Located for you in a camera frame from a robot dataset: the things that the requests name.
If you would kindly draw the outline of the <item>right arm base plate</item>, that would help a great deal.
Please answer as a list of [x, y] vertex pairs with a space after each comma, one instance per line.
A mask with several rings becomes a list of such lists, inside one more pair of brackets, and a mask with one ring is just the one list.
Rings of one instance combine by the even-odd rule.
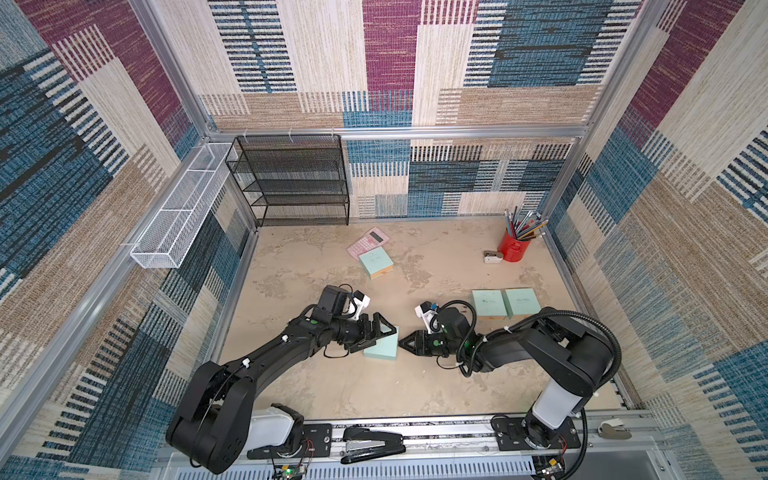
[[509, 417], [495, 415], [490, 425], [501, 451], [579, 449], [582, 436], [572, 417], [567, 417], [557, 429], [549, 428], [533, 416]]

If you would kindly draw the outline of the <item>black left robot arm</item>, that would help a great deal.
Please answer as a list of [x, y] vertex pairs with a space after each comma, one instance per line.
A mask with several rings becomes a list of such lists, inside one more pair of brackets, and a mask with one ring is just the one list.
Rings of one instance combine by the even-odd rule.
[[365, 314], [366, 295], [326, 286], [272, 340], [220, 365], [203, 363], [193, 374], [165, 434], [168, 445], [194, 468], [227, 470], [244, 451], [281, 446], [293, 437], [300, 417], [273, 405], [253, 412], [258, 395], [294, 365], [332, 342], [347, 353], [372, 347], [397, 329], [380, 313]]

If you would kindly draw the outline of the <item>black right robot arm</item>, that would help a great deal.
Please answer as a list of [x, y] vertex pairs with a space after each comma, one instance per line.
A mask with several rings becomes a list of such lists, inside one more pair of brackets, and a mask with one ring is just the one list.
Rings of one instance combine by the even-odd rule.
[[415, 356], [453, 357], [454, 368], [466, 378], [525, 360], [535, 361], [549, 375], [521, 422], [523, 439], [535, 449], [552, 447], [571, 415], [580, 413], [621, 366], [617, 337], [581, 312], [545, 307], [485, 334], [476, 331], [478, 312], [464, 300], [425, 302], [417, 312], [431, 315], [427, 328], [398, 341], [399, 348]]

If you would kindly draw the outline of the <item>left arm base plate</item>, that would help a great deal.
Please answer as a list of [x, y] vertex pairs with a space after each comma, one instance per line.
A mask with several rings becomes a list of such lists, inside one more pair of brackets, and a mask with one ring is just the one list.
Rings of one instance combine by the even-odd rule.
[[249, 460], [327, 458], [331, 453], [333, 425], [331, 423], [305, 424], [296, 441], [289, 438], [277, 447], [264, 447], [246, 453]]

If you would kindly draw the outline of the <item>mint drawer jewelry box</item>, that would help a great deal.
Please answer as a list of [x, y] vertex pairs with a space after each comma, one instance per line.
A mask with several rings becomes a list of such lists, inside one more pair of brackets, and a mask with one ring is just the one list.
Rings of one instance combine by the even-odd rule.
[[502, 294], [509, 317], [535, 315], [541, 310], [532, 288], [505, 289]]

